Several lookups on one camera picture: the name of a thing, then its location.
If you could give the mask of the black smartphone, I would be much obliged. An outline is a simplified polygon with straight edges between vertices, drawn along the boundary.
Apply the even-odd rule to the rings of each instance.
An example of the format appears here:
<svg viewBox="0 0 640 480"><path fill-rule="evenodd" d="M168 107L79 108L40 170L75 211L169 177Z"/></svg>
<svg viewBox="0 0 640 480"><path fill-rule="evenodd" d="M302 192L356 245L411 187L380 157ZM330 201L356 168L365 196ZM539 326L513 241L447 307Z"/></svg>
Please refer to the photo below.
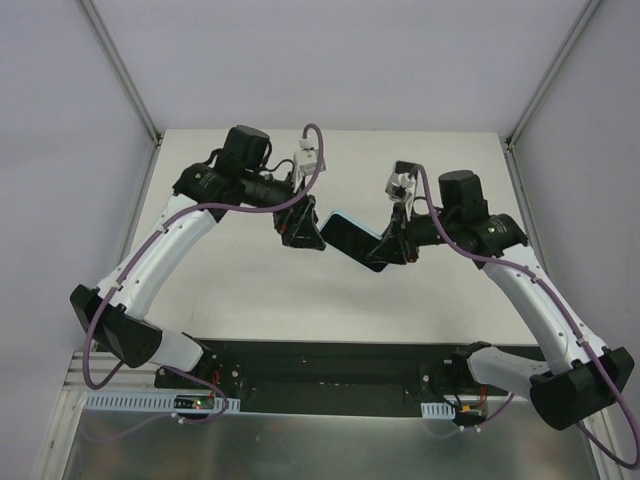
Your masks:
<svg viewBox="0 0 640 480"><path fill-rule="evenodd" d="M365 259L366 254L379 240L341 217L333 216L328 222L324 222L320 233L326 244L373 272L382 272L388 265L387 263L370 263Z"/></svg>

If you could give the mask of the light blue phone case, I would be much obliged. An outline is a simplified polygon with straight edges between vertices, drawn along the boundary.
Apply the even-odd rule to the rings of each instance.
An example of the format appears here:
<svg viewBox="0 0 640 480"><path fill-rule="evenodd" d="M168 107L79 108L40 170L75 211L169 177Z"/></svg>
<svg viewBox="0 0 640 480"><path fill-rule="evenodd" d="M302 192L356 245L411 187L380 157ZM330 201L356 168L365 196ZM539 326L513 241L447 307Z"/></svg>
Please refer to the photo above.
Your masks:
<svg viewBox="0 0 640 480"><path fill-rule="evenodd" d="M371 235L372 237L374 237L376 240L380 240L381 239L381 235L377 232L375 232L373 229L367 227L363 222L359 221L358 219L356 219L354 216L342 211L342 210L334 210L332 211L329 216L327 217L327 219L325 220L325 222L328 222L329 219L333 216L338 216L341 217L343 219L345 219L348 223L355 225L356 227L358 227L359 229L363 230L364 232L366 232L367 234Z"/></svg>

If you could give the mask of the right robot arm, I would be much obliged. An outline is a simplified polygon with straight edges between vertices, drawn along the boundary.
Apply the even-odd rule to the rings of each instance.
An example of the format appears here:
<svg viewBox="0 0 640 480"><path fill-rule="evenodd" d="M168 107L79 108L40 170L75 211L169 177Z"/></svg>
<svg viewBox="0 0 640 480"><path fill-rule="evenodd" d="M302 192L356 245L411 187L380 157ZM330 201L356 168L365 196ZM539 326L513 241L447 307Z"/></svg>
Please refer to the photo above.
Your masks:
<svg viewBox="0 0 640 480"><path fill-rule="evenodd" d="M424 193L427 213L414 210L425 170L400 162L385 191L393 203L389 225L365 258L377 267L417 261L423 246L446 244L471 260L499 289L534 336L543 359L534 362L475 342L456 353L466 376L527 398L543 421L564 430L613 405L635 367L623 347L610 348L579 318L543 271L524 231L507 214L492 215L480 178L456 170L438 179L441 206Z"/></svg>

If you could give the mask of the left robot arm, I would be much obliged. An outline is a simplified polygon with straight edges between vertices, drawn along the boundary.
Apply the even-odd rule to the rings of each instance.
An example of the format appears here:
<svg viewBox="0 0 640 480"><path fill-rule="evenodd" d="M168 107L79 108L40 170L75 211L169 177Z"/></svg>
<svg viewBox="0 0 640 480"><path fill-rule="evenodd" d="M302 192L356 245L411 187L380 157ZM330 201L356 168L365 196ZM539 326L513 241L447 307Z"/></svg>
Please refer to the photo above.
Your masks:
<svg viewBox="0 0 640 480"><path fill-rule="evenodd" d="M141 242L97 286L80 285L70 301L89 341L124 365L146 363L194 371L203 346L184 333L147 321L147 312L189 250L229 212L270 214L284 246L322 251L316 200L310 190L326 168L324 139L315 124L304 127L291 171L274 177L267 162L268 134L237 125L222 147L182 171L159 218Z"/></svg>

